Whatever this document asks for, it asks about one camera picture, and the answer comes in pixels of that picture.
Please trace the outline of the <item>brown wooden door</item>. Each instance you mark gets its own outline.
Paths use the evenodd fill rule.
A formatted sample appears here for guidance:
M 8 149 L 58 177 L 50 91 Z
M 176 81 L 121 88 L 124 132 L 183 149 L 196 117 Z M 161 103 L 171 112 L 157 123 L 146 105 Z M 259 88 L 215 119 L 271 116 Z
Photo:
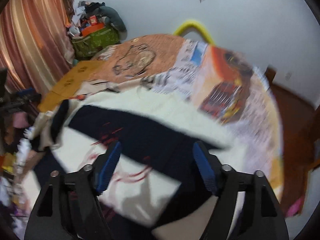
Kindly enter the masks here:
M 292 208 L 302 211 L 308 183 L 308 171 L 315 159 L 319 141 L 319 108 L 277 85 L 276 69 L 268 66 L 265 76 L 276 98 L 283 126 L 284 189 L 280 206 L 286 215 Z

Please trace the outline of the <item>yellow curved headboard bar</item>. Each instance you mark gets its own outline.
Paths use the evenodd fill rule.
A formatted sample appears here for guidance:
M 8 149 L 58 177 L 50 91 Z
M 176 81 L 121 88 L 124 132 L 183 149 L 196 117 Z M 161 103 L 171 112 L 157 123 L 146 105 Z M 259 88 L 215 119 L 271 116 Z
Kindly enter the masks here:
M 200 22 L 195 20 L 186 20 L 184 21 L 174 32 L 173 35 L 175 36 L 184 36 L 185 34 L 195 31 L 198 33 L 202 39 L 207 42 L 208 44 L 211 44 L 212 46 L 215 45 L 215 41 L 210 35 L 207 28 L 202 25 Z

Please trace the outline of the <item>green patterned storage bag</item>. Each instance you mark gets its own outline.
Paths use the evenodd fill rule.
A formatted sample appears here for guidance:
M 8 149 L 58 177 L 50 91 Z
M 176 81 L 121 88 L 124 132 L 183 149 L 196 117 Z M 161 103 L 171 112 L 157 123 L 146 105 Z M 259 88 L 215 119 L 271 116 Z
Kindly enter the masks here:
M 104 27 L 85 37 L 71 39 L 77 59 L 93 57 L 104 48 L 118 44 L 119 41 L 119 34 L 113 27 Z

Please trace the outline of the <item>newspaper print bed sheet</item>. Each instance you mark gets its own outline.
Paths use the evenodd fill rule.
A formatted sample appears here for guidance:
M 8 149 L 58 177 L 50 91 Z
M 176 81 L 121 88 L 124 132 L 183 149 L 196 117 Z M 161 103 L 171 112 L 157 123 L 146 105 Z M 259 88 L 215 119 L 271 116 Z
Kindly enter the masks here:
M 113 53 L 99 80 L 84 82 L 68 99 L 133 88 L 174 95 L 225 127 L 246 146 L 246 155 L 244 168 L 239 169 L 210 153 L 218 159 L 215 195 L 209 192 L 209 199 L 193 213 L 154 228 L 153 239 L 288 239 L 267 179 L 275 150 L 276 130 L 268 121 L 273 106 L 254 68 L 238 53 L 191 40 L 175 49 L 167 71 L 152 75 L 149 65 L 156 56 L 149 44 L 133 40 L 127 51 Z M 49 118 L 61 102 L 54 110 L 41 112 L 31 128 L 29 142 L 35 154 L 27 169 L 34 171 L 53 145 Z M 50 172 L 40 185 L 25 239 L 115 239 L 101 195 L 93 189 L 94 161 L 73 172 Z

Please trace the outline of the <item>orange box on bag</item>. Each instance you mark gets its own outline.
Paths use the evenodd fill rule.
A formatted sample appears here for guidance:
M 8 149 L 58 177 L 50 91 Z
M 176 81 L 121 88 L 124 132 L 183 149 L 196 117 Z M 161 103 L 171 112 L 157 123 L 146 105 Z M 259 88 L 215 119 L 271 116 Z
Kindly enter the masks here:
M 90 16 L 89 19 L 85 20 L 83 24 L 81 25 L 80 31 L 82 36 L 87 36 L 95 31 L 98 31 L 100 29 L 103 29 L 105 24 L 103 22 L 100 22 L 98 18 L 93 15 Z

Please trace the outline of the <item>grey plush toy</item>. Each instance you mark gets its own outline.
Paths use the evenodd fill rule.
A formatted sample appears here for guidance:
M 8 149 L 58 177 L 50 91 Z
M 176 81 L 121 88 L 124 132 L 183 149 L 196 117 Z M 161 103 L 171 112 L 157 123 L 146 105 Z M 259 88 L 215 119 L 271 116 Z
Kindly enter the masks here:
M 111 7 L 100 6 L 99 15 L 103 18 L 103 22 L 106 25 L 111 25 L 119 32 L 126 32 L 126 26 L 115 9 Z

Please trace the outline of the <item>striped pink curtain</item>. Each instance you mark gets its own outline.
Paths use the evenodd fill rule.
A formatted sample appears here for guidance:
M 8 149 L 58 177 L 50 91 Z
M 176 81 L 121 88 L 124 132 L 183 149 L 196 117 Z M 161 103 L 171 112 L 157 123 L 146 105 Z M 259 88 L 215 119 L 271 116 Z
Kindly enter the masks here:
M 72 67 L 67 35 L 74 0 L 8 0 L 1 12 L 1 68 L 7 88 L 44 95 Z

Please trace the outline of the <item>clutter pile beside bed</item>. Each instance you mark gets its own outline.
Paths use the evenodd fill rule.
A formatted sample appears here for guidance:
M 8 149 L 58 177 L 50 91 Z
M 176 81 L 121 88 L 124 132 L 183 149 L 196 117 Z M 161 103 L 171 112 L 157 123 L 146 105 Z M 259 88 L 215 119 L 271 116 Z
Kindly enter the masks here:
M 18 177 L 29 152 L 25 130 L 34 123 L 29 105 L 41 96 L 34 89 L 9 93 L 8 70 L 1 69 L 1 239 L 24 239 L 29 200 Z

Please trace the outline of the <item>yellow wooden board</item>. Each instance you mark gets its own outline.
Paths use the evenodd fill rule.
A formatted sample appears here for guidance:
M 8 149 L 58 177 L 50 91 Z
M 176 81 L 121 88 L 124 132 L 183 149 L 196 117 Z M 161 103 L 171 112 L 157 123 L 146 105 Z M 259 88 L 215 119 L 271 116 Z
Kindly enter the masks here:
M 103 61 L 80 61 L 43 97 L 39 112 L 52 111 L 63 100 L 73 97 L 83 81 L 104 64 Z

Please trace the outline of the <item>white and navy knit sweater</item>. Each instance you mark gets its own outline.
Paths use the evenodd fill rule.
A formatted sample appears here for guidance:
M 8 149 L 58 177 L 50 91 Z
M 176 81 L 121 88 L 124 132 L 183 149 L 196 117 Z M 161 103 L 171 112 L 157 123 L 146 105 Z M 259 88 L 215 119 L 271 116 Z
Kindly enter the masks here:
M 50 172 L 92 163 L 114 141 L 122 152 L 99 200 L 115 239 L 153 239 L 152 230 L 193 213 L 208 199 L 193 144 L 235 168 L 246 146 L 208 115 L 174 95 L 144 88 L 66 99 L 49 118 L 53 145 L 35 166 L 43 186 Z

